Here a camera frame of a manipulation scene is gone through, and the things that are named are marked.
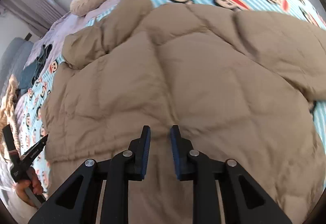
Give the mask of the person's left hand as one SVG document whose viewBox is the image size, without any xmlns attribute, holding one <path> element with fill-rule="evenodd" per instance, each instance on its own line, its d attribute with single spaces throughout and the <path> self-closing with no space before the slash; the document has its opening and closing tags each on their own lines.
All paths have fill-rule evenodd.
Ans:
<svg viewBox="0 0 326 224">
<path fill-rule="evenodd" d="M 23 200 L 29 206 L 35 207 L 35 204 L 32 200 L 30 200 L 25 190 L 28 189 L 30 185 L 32 185 L 33 193 L 35 195 L 42 195 L 44 189 L 33 167 L 28 169 L 28 173 L 32 176 L 32 179 L 19 181 L 15 186 L 15 192 L 21 200 Z"/>
</svg>

